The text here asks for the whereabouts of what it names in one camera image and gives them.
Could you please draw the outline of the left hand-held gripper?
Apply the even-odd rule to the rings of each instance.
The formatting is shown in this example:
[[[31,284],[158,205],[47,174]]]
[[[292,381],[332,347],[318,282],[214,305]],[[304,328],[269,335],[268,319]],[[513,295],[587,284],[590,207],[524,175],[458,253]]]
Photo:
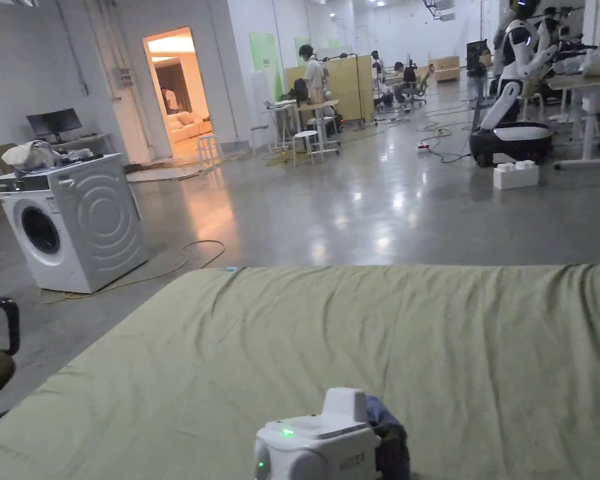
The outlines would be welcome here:
[[[255,479],[381,479],[381,439],[368,422],[366,395],[335,387],[319,415],[267,422],[256,433]]]

